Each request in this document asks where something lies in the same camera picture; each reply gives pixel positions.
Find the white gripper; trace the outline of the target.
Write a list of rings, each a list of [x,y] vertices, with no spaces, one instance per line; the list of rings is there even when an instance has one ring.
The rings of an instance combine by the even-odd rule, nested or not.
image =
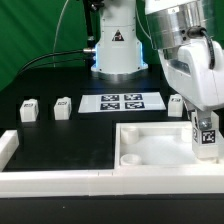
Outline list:
[[[206,40],[196,39],[182,45],[177,51],[177,60],[187,64],[188,72],[174,68],[170,60],[158,51],[161,65],[170,87],[198,109],[197,121],[201,131],[212,128],[211,112],[224,107],[224,50],[213,42],[215,67],[209,68],[210,56]]]

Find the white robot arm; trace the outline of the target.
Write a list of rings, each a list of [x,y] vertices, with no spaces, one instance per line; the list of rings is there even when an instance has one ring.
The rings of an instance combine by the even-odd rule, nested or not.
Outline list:
[[[100,40],[92,74],[118,81],[144,71],[136,36],[137,0],[90,0],[100,14]],[[211,113],[224,107],[224,49],[213,40],[213,0],[143,0],[152,48],[170,87],[196,112],[197,127],[213,127]]]

